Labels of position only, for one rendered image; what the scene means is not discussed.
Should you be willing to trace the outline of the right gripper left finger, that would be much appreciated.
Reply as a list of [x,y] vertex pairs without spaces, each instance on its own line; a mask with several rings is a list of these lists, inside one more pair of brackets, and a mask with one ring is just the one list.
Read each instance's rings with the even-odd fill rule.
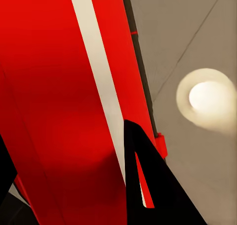
[[17,174],[16,168],[0,135],[0,206]]

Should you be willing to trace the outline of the radio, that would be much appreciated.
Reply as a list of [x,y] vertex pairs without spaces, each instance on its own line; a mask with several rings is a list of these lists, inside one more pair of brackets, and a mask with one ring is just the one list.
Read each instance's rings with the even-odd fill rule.
[[152,105],[130,0],[0,0],[0,135],[39,225],[127,225],[124,120],[168,156]]

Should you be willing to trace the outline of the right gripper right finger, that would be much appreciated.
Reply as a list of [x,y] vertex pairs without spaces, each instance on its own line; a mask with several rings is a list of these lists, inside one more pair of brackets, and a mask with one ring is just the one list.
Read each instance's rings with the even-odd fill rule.
[[[142,127],[124,120],[127,225],[207,225]],[[135,152],[155,208],[143,205]]]

